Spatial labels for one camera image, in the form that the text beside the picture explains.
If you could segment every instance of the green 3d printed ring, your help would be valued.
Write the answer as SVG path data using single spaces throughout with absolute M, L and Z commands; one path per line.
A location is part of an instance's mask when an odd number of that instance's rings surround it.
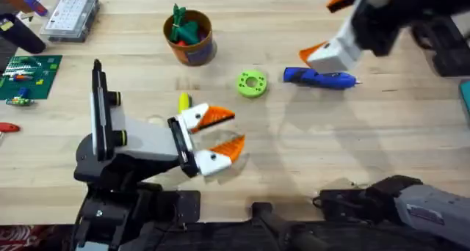
M 246 70 L 238 76 L 236 86 L 246 98 L 257 98 L 266 91 L 267 79 L 260 71 Z

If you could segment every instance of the wooden tabletop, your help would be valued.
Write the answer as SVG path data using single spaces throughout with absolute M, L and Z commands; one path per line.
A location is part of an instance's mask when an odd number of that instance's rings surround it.
M 22 127 L 0 145 L 0 224 L 74 221 L 86 192 L 73 171 L 76 148 L 90 133 L 95 58 L 109 88 L 122 92 L 129 116 L 165 121 L 177 113 L 182 92 L 236 112 L 235 120 L 195 136 L 202 147 L 246 134 L 231 170 L 188 179 L 174 169 L 150 179 L 166 189 L 201 191 L 203 221 L 247 219 L 247 207 L 261 200 L 288 219 L 321 219 L 311 205 L 320 189 L 393 174 L 470 196 L 470 130 L 458 80 L 435 75 L 406 30 L 389 57 L 363 55 L 350 71 L 363 82 L 355 88 L 282 82 L 285 67 L 304 67 L 297 52 L 331 38 L 348 14 L 330 14 L 328 1 L 101 0 L 86 43 L 44 52 L 64 56 L 49 99 L 30 109 L 0 104 L 0 121 Z M 211 19 L 218 51 L 209 64 L 184 66 L 166 44 L 162 25 L 174 3 Z M 40 20 L 31 27 L 37 32 Z M 269 79 L 258 99 L 236 91 L 236 77 L 248 69 Z

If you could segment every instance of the blue glue gun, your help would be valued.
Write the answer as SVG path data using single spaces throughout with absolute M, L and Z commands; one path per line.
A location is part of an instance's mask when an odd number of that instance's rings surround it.
M 344 73 L 320 74 L 311 68 L 286 68 L 284 82 L 343 90 L 360 83 L 356 77 Z

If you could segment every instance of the cup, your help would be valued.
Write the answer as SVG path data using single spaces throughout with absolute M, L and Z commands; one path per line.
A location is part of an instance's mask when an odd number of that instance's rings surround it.
M 203 38 L 199 43 L 192 46 L 179 46 L 170 41 L 171 28 L 173 27 L 173 16 L 171 15 L 164 23 L 163 33 L 167 38 L 173 53 L 178 60 L 190 66 L 203 65 L 211 61 L 215 56 L 215 42 L 212 39 L 212 25 L 209 18 L 197 10 L 187 10 L 184 15 L 185 21 L 195 21 L 199 25 L 198 35 Z

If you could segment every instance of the green circuit board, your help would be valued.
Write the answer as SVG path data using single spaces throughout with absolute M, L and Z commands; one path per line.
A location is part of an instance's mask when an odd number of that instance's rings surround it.
M 12 57 L 0 77 L 0 100 L 14 98 L 22 87 L 29 89 L 29 99 L 47 99 L 61 61 L 62 56 Z M 10 81 L 18 71 L 32 80 Z

